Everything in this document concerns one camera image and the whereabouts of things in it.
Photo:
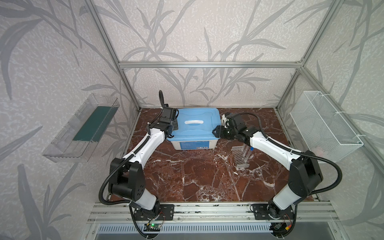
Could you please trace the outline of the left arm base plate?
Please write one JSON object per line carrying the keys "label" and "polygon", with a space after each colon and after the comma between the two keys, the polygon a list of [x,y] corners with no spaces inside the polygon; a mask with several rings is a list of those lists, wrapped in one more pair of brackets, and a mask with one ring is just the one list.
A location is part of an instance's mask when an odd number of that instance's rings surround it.
{"label": "left arm base plate", "polygon": [[173,204],[155,204],[153,210],[139,209],[134,210],[136,221],[149,221],[153,218],[160,221],[171,221],[174,218],[175,205]]}

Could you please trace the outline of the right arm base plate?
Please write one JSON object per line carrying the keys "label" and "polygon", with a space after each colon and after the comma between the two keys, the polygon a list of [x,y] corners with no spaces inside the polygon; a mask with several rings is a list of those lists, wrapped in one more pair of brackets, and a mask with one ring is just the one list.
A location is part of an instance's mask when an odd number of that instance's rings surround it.
{"label": "right arm base plate", "polygon": [[255,220],[293,220],[295,211],[291,206],[285,210],[279,209],[272,204],[252,204],[250,210],[253,212]]}

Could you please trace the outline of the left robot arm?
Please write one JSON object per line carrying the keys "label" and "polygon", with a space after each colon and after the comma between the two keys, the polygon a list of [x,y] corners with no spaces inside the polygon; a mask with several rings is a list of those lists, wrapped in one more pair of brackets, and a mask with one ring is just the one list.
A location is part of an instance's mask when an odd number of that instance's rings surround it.
{"label": "left robot arm", "polygon": [[99,191],[101,203],[159,211],[158,198],[146,189],[144,168],[156,148],[172,135],[178,114],[178,109],[162,107],[158,117],[147,124],[147,133],[138,145],[123,158],[111,162],[110,173]]}

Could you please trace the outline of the white plastic bin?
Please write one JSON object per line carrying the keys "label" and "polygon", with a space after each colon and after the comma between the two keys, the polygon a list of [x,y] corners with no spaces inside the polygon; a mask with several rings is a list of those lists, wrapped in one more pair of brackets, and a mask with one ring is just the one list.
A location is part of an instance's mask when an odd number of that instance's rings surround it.
{"label": "white plastic bin", "polygon": [[208,150],[214,149],[217,145],[219,139],[198,139],[198,140],[184,140],[179,141],[175,139],[170,139],[175,150]]}

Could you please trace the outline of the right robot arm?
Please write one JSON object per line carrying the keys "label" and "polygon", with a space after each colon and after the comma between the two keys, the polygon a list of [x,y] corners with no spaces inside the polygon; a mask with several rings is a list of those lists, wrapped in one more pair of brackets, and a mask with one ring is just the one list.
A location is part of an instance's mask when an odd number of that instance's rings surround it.
{"label": "right robot arm", "polygon": [[278,213],[292,204],[300,203],[323,180],[319,164],[312,153],[294,153],[294,149],[267,136],[261,127],[248,127],[242,114],[224,114],[222,123],[212,133],[217,138],[238,140],[260,150],[289,171],[288,183],[269,201],[268,210],[271,212]]}

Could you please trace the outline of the blue plastic lid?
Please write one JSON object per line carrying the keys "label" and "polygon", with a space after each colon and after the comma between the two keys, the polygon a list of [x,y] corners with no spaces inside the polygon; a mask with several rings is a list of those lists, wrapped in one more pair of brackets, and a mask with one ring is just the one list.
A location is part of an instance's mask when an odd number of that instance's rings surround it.
{"label": "blue plastic lid", "polygon": [[173,130],[171,142],[217,140],[212,131],[221,125],[219,110],[216,108],[179,109],[178,129]]}

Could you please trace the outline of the clear test tube rack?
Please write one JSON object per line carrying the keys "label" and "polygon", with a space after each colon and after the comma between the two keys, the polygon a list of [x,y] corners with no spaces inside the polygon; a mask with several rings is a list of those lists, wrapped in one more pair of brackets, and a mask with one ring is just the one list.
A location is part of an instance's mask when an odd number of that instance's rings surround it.
{"label": "clear test tube rack", "polygon": [[242,158],[242,149],[243,146],[234,146],[231,149],[235,161],[235,167],[237,169],[244,169],[249,167],[249,160],[246,161],[244,158]]}

